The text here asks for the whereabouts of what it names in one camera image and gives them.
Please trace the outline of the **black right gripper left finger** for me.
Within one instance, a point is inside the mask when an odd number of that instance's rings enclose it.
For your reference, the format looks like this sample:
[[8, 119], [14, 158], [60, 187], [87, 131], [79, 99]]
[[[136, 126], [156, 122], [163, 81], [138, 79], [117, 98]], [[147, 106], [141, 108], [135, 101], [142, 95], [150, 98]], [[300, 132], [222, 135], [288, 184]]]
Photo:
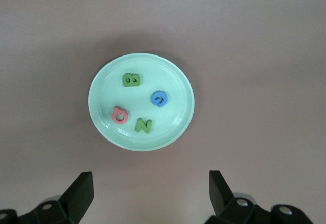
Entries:
[[80, 223], [93, 199], [93, 174], [82, 172], [58, 200], [45, 201], [22, 216], [14, 209], [1, 210], [1, 223]]

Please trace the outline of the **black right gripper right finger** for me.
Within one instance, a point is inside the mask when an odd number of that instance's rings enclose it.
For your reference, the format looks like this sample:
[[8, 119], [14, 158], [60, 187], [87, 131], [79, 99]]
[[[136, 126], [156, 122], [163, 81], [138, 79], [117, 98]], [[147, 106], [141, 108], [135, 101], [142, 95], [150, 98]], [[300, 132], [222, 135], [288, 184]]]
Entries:
[[245, 197], [235, 197], [221, 172], [209, 171], [209, 196], [215, 211], [207, 223], [309, 223], [310, 218], [299, 208], [274, 205], [270, 211]]

